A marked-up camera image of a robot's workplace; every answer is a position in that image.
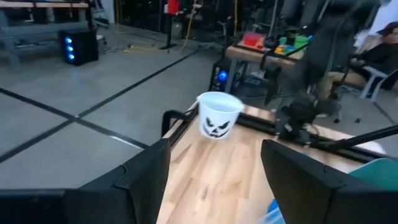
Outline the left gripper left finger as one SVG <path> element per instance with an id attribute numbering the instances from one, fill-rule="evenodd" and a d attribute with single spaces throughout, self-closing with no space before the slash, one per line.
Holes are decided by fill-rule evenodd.
<path id="1" fill-rule="evenodd" d="M 68 194 L 68 223 L 155 223 L 167 184 L 170 144 L 161 139 Z"/>

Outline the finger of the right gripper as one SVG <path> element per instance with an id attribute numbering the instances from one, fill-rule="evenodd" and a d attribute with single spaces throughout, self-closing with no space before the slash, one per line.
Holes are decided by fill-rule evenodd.
<path id="1" fill-rule="evenodd" d="M 282 69 L 277 63 L 269 63 L 265 67 L 265 75 L 267 78 L 267 95 L 264 100 L 264 105 L 267 106 L 273 97 L 279 91 L 278 77 Z"/>

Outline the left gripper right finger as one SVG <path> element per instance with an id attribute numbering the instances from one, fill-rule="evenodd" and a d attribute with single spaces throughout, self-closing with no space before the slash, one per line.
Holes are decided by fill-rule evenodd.
<path id="1" fill-rule="evenodd" d="M 397 161 L 344 173 L 272 140 L 262 165 L 286 223 L 397 223 Z"/>

